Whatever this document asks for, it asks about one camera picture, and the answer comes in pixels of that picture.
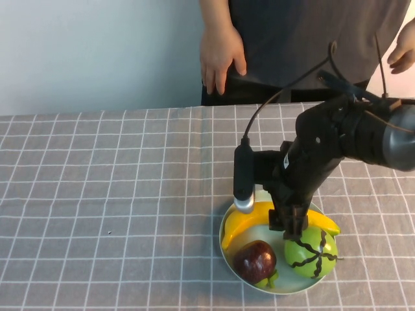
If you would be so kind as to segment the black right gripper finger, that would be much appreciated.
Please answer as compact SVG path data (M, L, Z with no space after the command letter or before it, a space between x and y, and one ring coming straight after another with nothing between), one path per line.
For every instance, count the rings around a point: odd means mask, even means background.
M283 207L277 207L268 211L268 227L271 231L285 231L286 213Z
M285 240L300 240L303 230L308 227L308 210L307 204L286 205L284 211L284 229L283 238Z

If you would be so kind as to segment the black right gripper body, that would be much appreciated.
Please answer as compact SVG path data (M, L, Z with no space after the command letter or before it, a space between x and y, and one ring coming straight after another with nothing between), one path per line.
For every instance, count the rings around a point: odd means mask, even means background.
M261 181L274 208L307 204L344 159L338 139L284 141L280 150L261 152Z

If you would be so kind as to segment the person's right hand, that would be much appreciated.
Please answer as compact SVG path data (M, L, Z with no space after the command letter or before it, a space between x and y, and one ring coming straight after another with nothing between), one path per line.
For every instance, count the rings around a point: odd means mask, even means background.
M207 26L200 44L203 85L210 95L223 95L229 68L234 65L239 75L246 74L246 59L241 36L233 26Z

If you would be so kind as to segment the person's left hand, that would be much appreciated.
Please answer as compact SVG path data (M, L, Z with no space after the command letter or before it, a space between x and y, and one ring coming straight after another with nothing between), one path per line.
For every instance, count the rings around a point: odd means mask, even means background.
M414 33L400 33L387 64L393 75L403 73L414 65Z

